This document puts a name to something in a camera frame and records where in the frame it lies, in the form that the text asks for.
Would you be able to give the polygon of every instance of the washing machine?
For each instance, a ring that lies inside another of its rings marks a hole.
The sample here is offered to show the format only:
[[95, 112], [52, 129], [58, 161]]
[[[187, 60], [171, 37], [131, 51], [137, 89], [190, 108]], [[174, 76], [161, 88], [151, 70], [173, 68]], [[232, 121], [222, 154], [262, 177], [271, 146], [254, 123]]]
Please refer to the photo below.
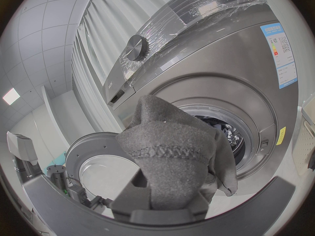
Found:
[[138, 99], [160, 97], [230, 132], [238, 195], [278, 169], [298, 110], [286, 33], [266, 0], [171, 0], [132, 36], [103, 92], [127, 127]]
[[[41, 175], [23, 186], [56, 233], [273, 235], [279, 230], [299, 206], [292, 200], [301, 203], [303, 198], [296, 196], [305, 197], [314, 182], [315, 89], [309, 84], [313, 73], [298, 66], [301, 53], [311, 60], [310, 49], [301, 48], [292, 31], [284, 30], [292, 28], [279, 20], [271, 3], [170, 0], [130, 38], [103, 86], [108, 107], [125, 127], [139, 98], [151, 94], [228, 130], [237, 168], [235, 196], [247, 199], [198, 223], [135, 225], [95, 214], [61, 195]], [[298, 29], [296, 21], [292, 25]], [[81, 180], [84, 169], [99, 163], [102, 155], [112, 156], [112, 163], [119, 157], [132, 162], [117, 147], [115, 135], [96, 133], [77, 140], [67, 153], [68, 173]], [[130, 171], [136, 170], [132, 164]]]

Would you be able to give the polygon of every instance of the beige basket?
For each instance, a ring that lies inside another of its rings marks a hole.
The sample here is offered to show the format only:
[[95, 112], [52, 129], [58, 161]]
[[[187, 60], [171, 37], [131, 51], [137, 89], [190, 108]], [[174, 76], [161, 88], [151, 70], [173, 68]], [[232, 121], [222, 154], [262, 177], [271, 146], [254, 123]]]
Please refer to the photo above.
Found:
[[302, 106], [300, 132], [292, 152], [298, 174], [303, 175], [315, 148], [315, 97], [312, 96]]

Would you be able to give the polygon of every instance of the stitched hem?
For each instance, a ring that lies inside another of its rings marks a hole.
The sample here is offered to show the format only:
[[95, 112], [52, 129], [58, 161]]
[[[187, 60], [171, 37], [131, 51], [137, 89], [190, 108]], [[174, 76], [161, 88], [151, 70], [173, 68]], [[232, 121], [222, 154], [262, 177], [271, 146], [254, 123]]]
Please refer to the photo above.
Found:
[[196, 160], [200, 163], [209, 164], [210, 158], [202, 155], [199, 151], [192, 148], [182, 148], [179, 146], [156, 145], [149, 146], [137, 151], [128, 153], [132, 158], [148, 158], [148, 157], [166, 157]]

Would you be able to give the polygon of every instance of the black cable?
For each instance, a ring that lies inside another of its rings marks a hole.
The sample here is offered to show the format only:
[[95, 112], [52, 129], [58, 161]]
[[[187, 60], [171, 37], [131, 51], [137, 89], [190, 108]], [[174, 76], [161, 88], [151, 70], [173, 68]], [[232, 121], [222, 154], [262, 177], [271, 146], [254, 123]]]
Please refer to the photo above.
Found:
[[73, 179], [73, 180], [75, 180], [75, 181], [77, 181], [80, 185], [81, 185], [81, 187], [82, 187], [82, 184], [80, 183], [80, 181], [79, 180], [77, 180], [77, 179], [75, 179], [75, 178], [73, 178], [73, 177], [68, 177], [69, 179]]

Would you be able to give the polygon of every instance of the gray sock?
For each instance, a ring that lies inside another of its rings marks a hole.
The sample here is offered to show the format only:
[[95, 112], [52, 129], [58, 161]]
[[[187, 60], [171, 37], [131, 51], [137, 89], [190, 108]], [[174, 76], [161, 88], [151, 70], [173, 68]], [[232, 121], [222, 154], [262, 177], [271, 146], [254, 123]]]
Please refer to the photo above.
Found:
[[182, 209], [200, 189], [207, 200], [212, 198], [216, 189], [212, 183], [207, 186], [208, 174], [215, 178], [217, 167], [226, 178], [215, 162], [217, 148], [222, 153], [219, 158], [225, 158], [223, 167], [230, 167], [228, 179], [235, 186], [234, 157], [225, 134], [155, 96], [140, 98], [131, 124], [117, 140], [148, 179], [155, 210]]

